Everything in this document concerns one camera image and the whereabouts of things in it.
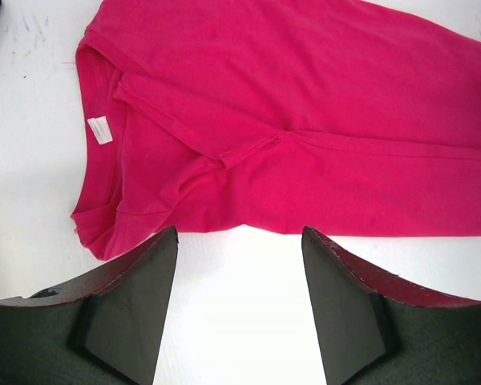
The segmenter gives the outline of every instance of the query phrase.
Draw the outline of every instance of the pink t-shirt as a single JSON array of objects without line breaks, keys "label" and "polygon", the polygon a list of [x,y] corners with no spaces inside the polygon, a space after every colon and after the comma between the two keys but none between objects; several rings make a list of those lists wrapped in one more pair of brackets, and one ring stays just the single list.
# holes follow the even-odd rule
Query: pink t-shirt
[{"label": "pink t-shirt", "polygon": [[481,43],[432,22],[358,0],[105,0],[76,62],[72,217],[99,259],[169,225],[481,235]]}]

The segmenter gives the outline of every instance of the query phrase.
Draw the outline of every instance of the white table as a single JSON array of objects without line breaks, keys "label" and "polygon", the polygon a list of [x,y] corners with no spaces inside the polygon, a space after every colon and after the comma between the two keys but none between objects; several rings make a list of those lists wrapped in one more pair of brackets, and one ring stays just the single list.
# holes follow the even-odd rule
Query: white table
[{"label": "white table", "polygon": [[[69,215],[86,145],[75,48],[101,0],[3,0],[0,11],[0,298],[100,262]],[[378,0],[481,40],[481,1]],[[419,284],[481,299],[481,237],[341,245]],[[181,234],[155,384],[324,384],[301,237],[240,227]]]}]

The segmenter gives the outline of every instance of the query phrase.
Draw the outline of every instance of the white tag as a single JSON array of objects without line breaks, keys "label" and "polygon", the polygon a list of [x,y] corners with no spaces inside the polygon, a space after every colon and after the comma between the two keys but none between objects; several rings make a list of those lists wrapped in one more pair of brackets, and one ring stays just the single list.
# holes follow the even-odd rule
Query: white tag
[{"label": "white tag", "polygon": [[95,134],[98,144],[112,142],[111,129],[109,128],[109,123],[107,123],[107,118],[105,116],[89,118],[87,122],[89,123],[89,127],[91,127],[93,134]]}]

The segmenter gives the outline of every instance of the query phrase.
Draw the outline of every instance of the pink shirt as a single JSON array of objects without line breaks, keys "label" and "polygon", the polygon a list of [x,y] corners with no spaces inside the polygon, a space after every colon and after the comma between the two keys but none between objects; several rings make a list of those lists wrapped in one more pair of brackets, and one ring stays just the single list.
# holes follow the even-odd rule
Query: pink shirt
[{"label": "pink shirt", "polygon": [[481,43],[358,0],[105,0],[76,55],[99,259],[169,225],[481,235]]}]

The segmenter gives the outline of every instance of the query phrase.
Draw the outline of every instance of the pink fabric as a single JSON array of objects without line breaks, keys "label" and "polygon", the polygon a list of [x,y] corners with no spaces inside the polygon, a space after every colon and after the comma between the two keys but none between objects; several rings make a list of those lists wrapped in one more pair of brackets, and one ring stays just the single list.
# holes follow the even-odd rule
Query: pink fabric
[{"label": "pink fabric", "polygon": [[99,259],[169,225],[481,235],[481,43],[358,0],[105,0],[76,56]]}]

